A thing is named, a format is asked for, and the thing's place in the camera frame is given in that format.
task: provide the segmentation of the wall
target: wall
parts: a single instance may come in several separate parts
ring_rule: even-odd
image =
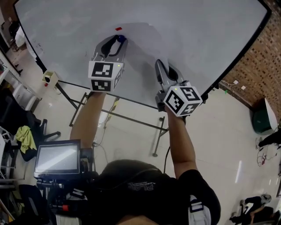
[[[8,21],[9,17],[13,21],[17,21],[17,16],[14,12],[13,4],[16,0],[0,0],[0,8],[5,21]]]
[[[250,106],[267,98],[279,121],[281,118],[281,8],[274,0],[265,0],[272,15],[260,36],[223,79],[237,98]]]

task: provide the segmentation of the green towel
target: green towel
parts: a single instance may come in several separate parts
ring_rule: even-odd
[[[18,131],[16,133],[16,139],[22,143],[21,151],[23,153],[25,153],[28,148],[37,150],[32,133],[28,126],[18,128]]]

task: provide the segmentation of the white floor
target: white floor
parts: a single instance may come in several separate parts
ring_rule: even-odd
[[[35,110],[36,117],[41,120],[48,119],[48,133],[60,131],[62,135],[59,140],[68,139],[71,132],[69,122],[75,111],[74,107],[62,94],[57,95],[52,89],[44,87],[40,81],[41,70],[33,58],[27,52],[21,55],[24,57],[20,57],[18,61],[23,65],[23,79],[43,96]],[[85,91],[88,92],[70,85],[64,85],[64,89],[76,100],[80,100]],[[113,101],[114,97],[107,96],[103,108],[109,110]],[[159,117],[165,116],[165,113],[125,100],[119,101],[115,112],[154,125],[159,125]],[[229,224],[231,212],[246,197],[267,192],[273,197],[270,204],[277,207],[279,199],[275,196],[280,181],[280,154],[266,161],[262,167],[257,165],[255,139],[259,136],[252,129],[248,108],[224,91],[216,90],[210,93],[205,105],[188,117],[186,127],[195,147],[198,169],[220,200],[220,224]],[[113,116],[107,124],[101,143],[105,151],[101,146],[95,148],[98,173],[102,172],[107,160],[111,162],[123,158],[141,160],[163,170],[169,135],[165,134],[161,138],[158,157],[153,157],[151,153],[157,141],[157,133],[153,128]],[[102,134],[101,126],[96,136],[97,143],[100,143]],[[276,152],[276,147],[270,146],[268,158]],[[34,163],[35,159],[28,162],[26,178],[20,183],[36,183],[33,178]],[[16,177],[22,177],[22,165],[23,160],[19,155]],[[170,155],[166,171],[168,175],[174,176]]]

